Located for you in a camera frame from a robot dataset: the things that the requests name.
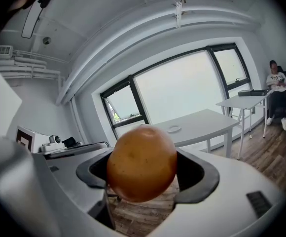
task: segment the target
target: wall-mounted camera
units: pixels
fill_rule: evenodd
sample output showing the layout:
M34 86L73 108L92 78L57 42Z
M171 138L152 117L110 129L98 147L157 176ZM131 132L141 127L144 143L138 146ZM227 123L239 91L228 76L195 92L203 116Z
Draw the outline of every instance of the wall-mounted camera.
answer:
M42 152L50 152L58 149L65 148L65 145L61 142L59 135L51 135L49 137L50 143L43 144L41 147Z

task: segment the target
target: white sneaker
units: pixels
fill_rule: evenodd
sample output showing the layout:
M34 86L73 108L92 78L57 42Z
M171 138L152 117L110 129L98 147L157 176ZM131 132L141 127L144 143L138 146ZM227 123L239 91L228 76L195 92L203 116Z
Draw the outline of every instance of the white sneaker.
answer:
M272 118L268 118L266 123L267 123L267 125L271 125L271 123L272 123Z
M281 123L282 123L282 128L283 128L283 130L286 131L286 118L283 118L283 119L281 120Z

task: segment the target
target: ceiling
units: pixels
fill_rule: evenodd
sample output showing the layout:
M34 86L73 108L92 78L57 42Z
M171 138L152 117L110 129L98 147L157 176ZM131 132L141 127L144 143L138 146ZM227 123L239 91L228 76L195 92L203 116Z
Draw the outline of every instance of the ceiling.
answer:
M87 41L102 28L139 6L159 0L51 0L41 13L31 39L21 37L29 9L15 15L0 33L0 44L65 61L76 58ZM248 11L255 0L223 0ZM42 39L51 37L44 45Z

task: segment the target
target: window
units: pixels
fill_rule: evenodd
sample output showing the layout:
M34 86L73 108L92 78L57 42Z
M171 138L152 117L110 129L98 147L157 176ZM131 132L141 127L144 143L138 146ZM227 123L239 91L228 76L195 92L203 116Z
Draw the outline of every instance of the window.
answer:
M206 46L160 61L101 94L118 139L143 123L157 124L203 109L250 89L250 77L236 44Z
M106 102L114 124L140 116L130 86L108 96Z
M214 52L223 71L226 84L246 79L245 71L234 49Z
M101 99L117 139L137 125L148 123L132 76L103 92Z
M222 112L214 65L205 50L161 64L135 77L152 124L203 109Z

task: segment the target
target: white ceiling beam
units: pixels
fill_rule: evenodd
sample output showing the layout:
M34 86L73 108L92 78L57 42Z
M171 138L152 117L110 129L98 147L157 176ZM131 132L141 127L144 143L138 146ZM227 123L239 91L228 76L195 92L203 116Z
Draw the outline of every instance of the white ceiling beam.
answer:
M57 98L56 104L59 105L68 90L76 80L77 76L84 70L86 65L101 52L107 48L114 40L126 34L141 25L146 25L162 17L176 14L176 8L172 5L172 0L162 1L149 6L141 7L135 10L113 24L103 29L95 38L85 47L82 53L77 57L72 72L64 83L62 90ZM207 11L209 13L230 14L233 17L242 18L246 23L256 24L255 19L246 13L235 9L232 5L217 0L188 0L188 4L183 7L184 11Z
M181 21L182 25L197 25L206 23L210 24L242 24L242 25L249 25L247 21L241 19L231 19L225 16L195 16L195 15L184 15ZM139 43L142 40L145 40L147 37L155 34L161 33L165 30L174 29L176 27L176 22L172 18L167 18L160 24L160 22L156 22L151 24L147 27L137 29L136 31L131 32L123 38L123 40L117 41L112 44L107 50L105 49L105 53L100 57L97 58L95 63L88 64L86 66L85 71L82 73L82 76L79 77L79 80L74 82L67 92L65 98L63 99L63 103L68 102L77 92L78 90L89 80L92 76L96 75L96 72L99 69L102 69L104 65L107 64L107 61L110 61L113 57L117 56L128 47L132 46L135 43Z

